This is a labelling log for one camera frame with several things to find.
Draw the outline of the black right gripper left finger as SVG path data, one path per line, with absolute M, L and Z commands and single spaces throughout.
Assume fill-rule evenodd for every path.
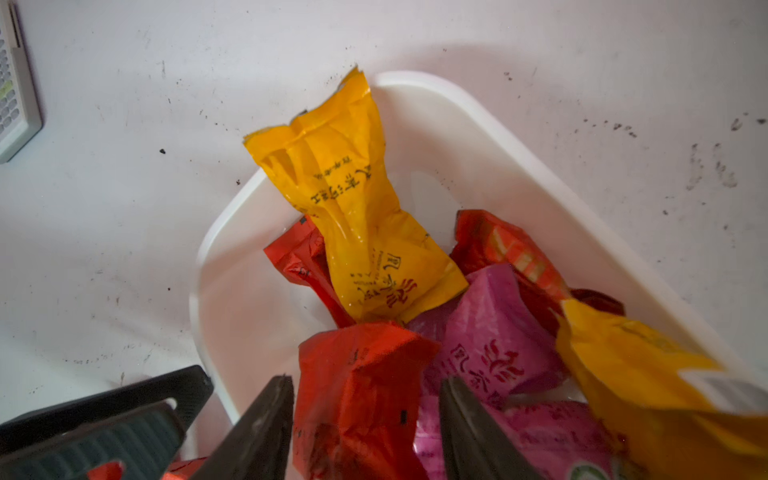
M 293 428 L 292 377 L 273 377 L 194 479 L 270 479 L 286 476 Z

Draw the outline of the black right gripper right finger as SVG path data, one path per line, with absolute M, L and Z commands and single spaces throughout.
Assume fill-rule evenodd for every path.
M 439 415 L 443 459 L 449 479 L 541 477 L 461 378 L 442 381 Z

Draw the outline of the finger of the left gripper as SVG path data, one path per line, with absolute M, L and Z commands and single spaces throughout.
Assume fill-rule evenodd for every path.
M 212 393 L 192 365 L 23 414 L 1 426 L 1 476 L 86 479 L 115 465 L 124 479 L 159 479 Z

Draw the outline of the pink tea bag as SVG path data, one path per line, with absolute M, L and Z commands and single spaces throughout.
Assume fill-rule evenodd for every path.
M 440 344 L 423 373 L 422 394 L 437 396 L 443 380 L 458 377 L 481 402 L 503 410 L 514 395 L 559 387 L 568 370 L 554 336 L 524 304 L 513 268 L 491 265 L 468 281 L 462 295 L 406 325 Z
M 604 429 L 589 407 L 577 401 L 517 405 L 486 410 L 515 448 L 546 479 L 621 479 Z M 446 477 L 438 398 L 425 396 L 413 443 L 430 479 Z

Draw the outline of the yellow tea bag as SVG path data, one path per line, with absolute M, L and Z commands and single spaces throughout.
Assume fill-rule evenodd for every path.
M 556 348 L 616 450 L 653 479 L 764 479 L 767 387 L 571 299 Z
M 467 289 L 459 267 L 400 205 L 379 110 L 358 68 L 322 105 L 247 135 L 244 146 L 318 228 L 334 291 L 356 322 L 406 324 Z

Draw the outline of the white plastic storage box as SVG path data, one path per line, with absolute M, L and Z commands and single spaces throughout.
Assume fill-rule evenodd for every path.
M 623 317 L 759 382 L 624 242 L 471 96 L 418 73 L 389 73 L 368 83 L 384 130 L 387 175 L 400 205 L 450 259 L 457 213 L 486 210 L 522 228 L 570 288 L 604 293 L 623 303 Z M 190 297 L 199 353 L 235 425 L 267 383 L 280 375 L 293 380 L 294 421 L 300 345 L 318 333 L 343 329 L 311 288 L 290 283 L 265 255 L 264 249 L 305 215 L 257 167 L 208 232 Z M 555 348 L 558 331 L 553 335 Z M 559 387 L 514 395 L 502 411 L 559 401 L 589 407 L 567 370 L 569 376 Z M 591 413 L 621 462 L 621 479 L 653 479 L 615 449 L 608 431 Z

